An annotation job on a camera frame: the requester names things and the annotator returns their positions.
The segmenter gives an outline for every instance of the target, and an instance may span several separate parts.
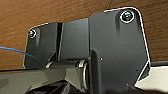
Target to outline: white surface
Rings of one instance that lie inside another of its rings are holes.
[[[168,67],[151,67],[149,76],[138,81],[135,86],[144,90],[168,92]]]

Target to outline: metal plate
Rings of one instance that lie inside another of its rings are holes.
[[[120,19],[125,11],[134,14],[131,22]],[[96,13],[89,17],[89,25],[91,93],[124,91],[126,84],[134,86],[149,61],[140,13],[134,8]]]

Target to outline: screw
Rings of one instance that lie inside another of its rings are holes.
[[[31,29],[28,34],[29,38],[34,38],[36,36],[36,30]]]
[[[101,57],[100,60],[103,61],[103,58]]]
[[[124,23],[129,23],[134,19],[134,14],[131,11],[124,11],[121,16],[120,19],[124,22]]]

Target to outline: black rectangular panel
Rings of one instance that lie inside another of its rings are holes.
[[[88,18],[63,24],[60,61],[87,59],[89,57]]]

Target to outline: wire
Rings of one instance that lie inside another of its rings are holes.
[[[26,53],[26,52],[20,51],[20,50],[18,50],[18,49],[7,48],[7,47],[1,47],[1,46],[0,46],[0,49],[5,49],[5,50],[11,50],[11,51],[15,51],[15,52],[20,52],[20,53],[22,53],[22,54],[25,54],[25,55],[27,55],[27,56],[29,56],[29,57],[35,59],[35,60],[38,61],[39,63],[41,63],[41,61],[40,61],[37,57],[35,57],[35,56],[31,55],[31,54],[28,54],[28,53]]]

